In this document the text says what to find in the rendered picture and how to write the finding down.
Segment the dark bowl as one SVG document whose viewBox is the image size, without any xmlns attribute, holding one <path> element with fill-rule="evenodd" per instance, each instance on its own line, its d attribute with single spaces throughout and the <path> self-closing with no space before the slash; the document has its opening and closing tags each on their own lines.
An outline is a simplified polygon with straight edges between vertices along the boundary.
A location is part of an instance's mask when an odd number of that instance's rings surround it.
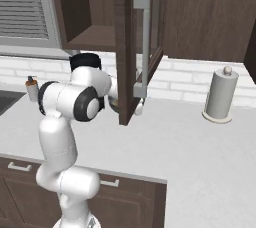
<svg viewBox="0 0 256 228">
<path fill-rule="evenodd" d="M 118 113 L 119 112 L 118 100 L 109 96 L 108 97 L 108 102 L 109 102 L 109 105 L 110 105 L 111 109 L 114 112 Z"/>
</svg>

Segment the open dark wood cabinet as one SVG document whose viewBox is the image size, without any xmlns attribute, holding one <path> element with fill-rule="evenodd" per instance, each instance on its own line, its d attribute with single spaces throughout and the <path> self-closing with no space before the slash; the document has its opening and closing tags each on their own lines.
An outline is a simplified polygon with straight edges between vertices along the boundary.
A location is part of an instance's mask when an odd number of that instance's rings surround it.
<svg viewBox="0 0 256 228">
<path fill-rule="evenodd" d="M 61 44 L 68 50 L 115 50 L 113 0 L 54 0 Z"/>
</svg>

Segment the dark wood base cabinet door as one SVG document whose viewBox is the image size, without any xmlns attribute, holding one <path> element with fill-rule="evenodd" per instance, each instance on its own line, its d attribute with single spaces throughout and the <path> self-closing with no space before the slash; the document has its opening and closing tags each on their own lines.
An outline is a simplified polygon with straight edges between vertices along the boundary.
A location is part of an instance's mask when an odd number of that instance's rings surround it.
<svg viewBox="0 0 256 228">
<path fill-rule="evenodd" d="M 101 228 L 143 228 L 144 200 L 125 194 L 98 194 L 88 201 Z"/>
<path fill-rule="evenodd" d="M 53 228 L 61 217 L 57 194 L 35 182 L 3 179 L 4 195 L 22 228 Z"/>
</svg>

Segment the closed dark wood cabinet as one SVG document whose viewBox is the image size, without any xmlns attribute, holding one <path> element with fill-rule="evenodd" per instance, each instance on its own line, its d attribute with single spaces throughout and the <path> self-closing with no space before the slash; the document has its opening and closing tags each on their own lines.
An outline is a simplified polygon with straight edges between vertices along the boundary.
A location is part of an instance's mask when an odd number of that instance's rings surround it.
<svg viewBox="0 0 256 228">
<path fill-rule="evenodd" d="M 164 53 L 241 62 L 255 19 L 256 0 L 167 0 Z"/>
</svg>

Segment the dark wood side cabinet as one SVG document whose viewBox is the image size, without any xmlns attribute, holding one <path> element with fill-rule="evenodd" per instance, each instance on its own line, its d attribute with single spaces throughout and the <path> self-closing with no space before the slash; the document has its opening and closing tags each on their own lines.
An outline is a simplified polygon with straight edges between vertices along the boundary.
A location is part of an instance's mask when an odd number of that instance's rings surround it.
<svg viewBox="0 0 256 228">
<path fill-rule="evenodd" d="M 244 66 L 256 85 L 256 20 L 254 21 L 249 44 L 246 50 Z"/>
</svg>

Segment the dark wood drawer front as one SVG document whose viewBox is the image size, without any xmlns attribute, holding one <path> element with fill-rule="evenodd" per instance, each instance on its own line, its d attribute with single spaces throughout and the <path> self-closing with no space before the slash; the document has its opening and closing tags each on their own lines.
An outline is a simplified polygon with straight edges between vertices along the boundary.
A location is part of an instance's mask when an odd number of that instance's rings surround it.
<svg viewBox="0 0 256 228">
<path fill-rule="evenodd" d="M 14 162 L 17 166 L 22 167 L 26 167 L 30 164 L 32 165 L 32 169 L 30 172 L 8 169 L 7 166 L 10 162 Z M 35 182 L 36 172 L 39 167 L 40 165 L 38 163 L 0 157 L 0 176 L 5 178 L 10 178 L 17 181 Z"/>
<path fill-rule="evenodd" d="M 90 200 L 96 204 L 145 204 L 153 205 L 155 196 L 155 184 L 152 182 L 113 176 L 100 173 L 100 180 L 114 181 L 119 179 L 118 187 L 100 185 L 98 194 Z"/>
</svg>

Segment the paper towel roll holder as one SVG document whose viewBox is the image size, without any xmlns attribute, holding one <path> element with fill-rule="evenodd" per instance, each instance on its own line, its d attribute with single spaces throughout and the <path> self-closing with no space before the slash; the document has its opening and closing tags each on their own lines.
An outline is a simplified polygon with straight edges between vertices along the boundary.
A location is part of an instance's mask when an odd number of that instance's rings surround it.
<svg viewBox="0 0 256 228">
<path fill-rule="evenodd" d="M 239 75 L 230 66 L 213 72 L 202 115 L 210 122 L 225 124 L 232 120 L 229 113 Z"/>
</svg>

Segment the soap dispenser bottle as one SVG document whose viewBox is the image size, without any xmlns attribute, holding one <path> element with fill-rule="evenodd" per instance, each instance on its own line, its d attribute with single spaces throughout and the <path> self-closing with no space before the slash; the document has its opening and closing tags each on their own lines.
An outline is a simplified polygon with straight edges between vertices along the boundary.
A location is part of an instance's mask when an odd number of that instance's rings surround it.
<svg viewBox="0 0 256 228">
<path fill-rule="evenodd" d="M 26 85 L 29 99 L 32 102 L 37 102 L 38 92 L 39 92 L 38 82 L 31 75 L 29 75 L 25 85 Z"/>
</svg>

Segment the grey sink basin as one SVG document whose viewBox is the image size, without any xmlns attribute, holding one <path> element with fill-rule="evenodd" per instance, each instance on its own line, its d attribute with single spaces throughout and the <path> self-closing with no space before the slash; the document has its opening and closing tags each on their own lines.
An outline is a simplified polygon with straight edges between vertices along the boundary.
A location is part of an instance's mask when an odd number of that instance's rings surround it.
<svg viewBox="0 0 256 228">
<path fill-rule="evenodd" d="M 23 92 L 0 90 L 0 116 L 24 96 Z"/>
</svg>

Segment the window with grey blinds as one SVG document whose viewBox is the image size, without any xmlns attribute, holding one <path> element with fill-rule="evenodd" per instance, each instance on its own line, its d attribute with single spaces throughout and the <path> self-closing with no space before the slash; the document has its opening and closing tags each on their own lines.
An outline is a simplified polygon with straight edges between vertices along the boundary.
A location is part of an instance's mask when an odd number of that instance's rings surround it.
<svg viewBox="0 0 256 228">
<path fill-rule="evenodd" d="M 0 0 L 0 54 L 67 59 L 54 0 Z"/>
</svg>

